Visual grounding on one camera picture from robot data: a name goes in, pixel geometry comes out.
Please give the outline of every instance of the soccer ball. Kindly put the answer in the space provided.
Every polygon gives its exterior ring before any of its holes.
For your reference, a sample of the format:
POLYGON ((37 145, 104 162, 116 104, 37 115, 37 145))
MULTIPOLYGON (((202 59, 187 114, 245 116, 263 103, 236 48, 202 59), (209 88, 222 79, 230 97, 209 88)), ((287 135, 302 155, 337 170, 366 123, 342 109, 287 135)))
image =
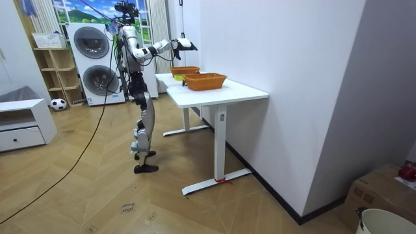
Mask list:
POLYGON ((51 101, 51 107, 56 111, 61 111, 66 108, 66 101, 63 99, 53 99, 51 101))

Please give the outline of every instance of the desk top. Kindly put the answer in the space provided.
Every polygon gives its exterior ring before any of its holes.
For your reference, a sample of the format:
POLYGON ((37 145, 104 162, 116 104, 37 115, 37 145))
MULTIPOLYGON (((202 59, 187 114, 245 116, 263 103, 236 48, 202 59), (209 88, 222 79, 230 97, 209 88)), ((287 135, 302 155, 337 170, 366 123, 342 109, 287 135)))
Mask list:
POLYGON ((165 83, 167 92, 179 108, 199 107, 267 98, 266 92, 226 79, 222 88, 193 91, 175 81, 172 74, 157 74, 156 78, 165 83))

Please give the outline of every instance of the window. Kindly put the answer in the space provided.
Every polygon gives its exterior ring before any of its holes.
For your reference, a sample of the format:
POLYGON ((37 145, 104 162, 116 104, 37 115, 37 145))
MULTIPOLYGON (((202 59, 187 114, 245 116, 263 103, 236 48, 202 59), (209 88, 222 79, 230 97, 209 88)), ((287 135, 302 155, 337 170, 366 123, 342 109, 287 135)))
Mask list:
MULTIPOLYGON (((133 26, 136 27, 139 37, 142 38, 144 45, 151 45, 151 25, 146 0, 135 0, 136 6, 139 7, 139 17, 133 26)), ((65 30, 65 23, 110 23, 109 20, 93 11, 89 6, 82 4, 76 0, 52 0, 58 22, 65 30)), ((121 12, 114 9, 117 1, 114 0, 88 0, 88 4, 94 7, 102 14, 114 18, 122 16, 121 12)))

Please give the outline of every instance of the baseboard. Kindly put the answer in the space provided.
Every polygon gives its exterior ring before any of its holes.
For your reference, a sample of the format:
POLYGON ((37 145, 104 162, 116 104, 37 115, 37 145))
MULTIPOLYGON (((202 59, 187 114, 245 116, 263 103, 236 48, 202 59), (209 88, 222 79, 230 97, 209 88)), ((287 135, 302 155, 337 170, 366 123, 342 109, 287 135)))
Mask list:
MULTIPOLYGON (((196 107, 193 107, 192 110, 199 116, 200 110, 196 107)), ((215 132, 214 127, 208 123, 208 121, 205 118, 202 118, 202 121, 209 127, 209 129, 212 132, 215 132)), ((244 159, 240 153, 238 153, 237 150, 233 148, 231 144, 229 144, 226 141, 226 147, 234 154, 236 158, 248 169, 252 171, 253 176, 266 188, 266 190, 273 196, 276 201, 279 202, 279 204, 286 210, 286 212, 293 218, 293 220, 298 223, 298 225, 305 224, 306 222, 324 214, 325 212, 328 212, 332 210, 333 208, 339 206, 340 204, 344 203, 345 197, 340 198, 336 201, 333 201, 324 207, 321 207, 320 209, 317 209, 316 211, 313 211, 305 216, 300 216, 286 201, 283 199, 280 194, 274 190, 274 188, 267 183, 267 181, 257 172, 251 165, 244 159)))

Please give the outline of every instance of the humanoid robot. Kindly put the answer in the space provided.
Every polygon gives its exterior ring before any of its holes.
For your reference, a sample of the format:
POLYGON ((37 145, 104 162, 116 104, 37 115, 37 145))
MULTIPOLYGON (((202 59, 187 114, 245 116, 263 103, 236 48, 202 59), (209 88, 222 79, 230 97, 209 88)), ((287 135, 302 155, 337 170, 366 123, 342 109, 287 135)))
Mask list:
POLYGON ((179 51, 197 50, 186 38, 173 40, 162 40, 154 45, 146 48, 140 48, 138 33, 133 26, 129 26, 135 22, 135 16, 138 16, 138 10, 132 3, 117 3, 115 9, 123 12, 123 24, 118 30, 117 48, 122 58, 122 67, 127 70, 130 77, 130 83, 127 87, 129 95, 133 96, 136 105, 140 105, 142 119, 137 122, 137 128, 133 131, 135 141, 131 143, 131 151, 135 153, 135 159, 139 161, 139 165, 135 166, 136 174, 144 172, 155 172, 158 166, 146 164, 146 159, 155 155, 154 151, 150 151, 151 134, 155 126, 155 109, 148 92, 146 83, 143 80, 143 69, 145 62, 152 60, 154 57, 165 51, 173 51, 177 59, 181 59, 179 51))

